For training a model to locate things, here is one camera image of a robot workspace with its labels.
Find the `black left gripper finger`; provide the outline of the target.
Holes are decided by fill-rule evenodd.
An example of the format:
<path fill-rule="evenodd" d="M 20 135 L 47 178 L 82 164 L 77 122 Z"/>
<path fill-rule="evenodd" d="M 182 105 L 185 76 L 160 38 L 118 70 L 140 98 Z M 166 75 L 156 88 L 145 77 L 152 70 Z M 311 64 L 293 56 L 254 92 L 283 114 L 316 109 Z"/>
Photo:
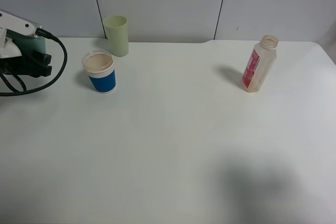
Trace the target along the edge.
<path fill-rule="evenodd" d="M 23 57 L 26 58 L 29 75 L 34 78 L 38 77 L 48 77 L 51 75 L 52 66 L 51 55 L 42 54 L 40 52 L 32 52 L 30 54 L 25 54 Z"/>

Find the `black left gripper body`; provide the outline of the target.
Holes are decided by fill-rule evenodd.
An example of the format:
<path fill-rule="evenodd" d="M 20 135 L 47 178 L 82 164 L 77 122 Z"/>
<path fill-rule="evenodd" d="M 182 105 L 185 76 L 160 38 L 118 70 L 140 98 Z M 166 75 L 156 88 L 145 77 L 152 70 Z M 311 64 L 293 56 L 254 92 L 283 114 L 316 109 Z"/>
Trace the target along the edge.
<path fill-rule="evenodd" d="M 1 59 L 2 74 L 29 75 L 26 58 L 23 56 Z"/>

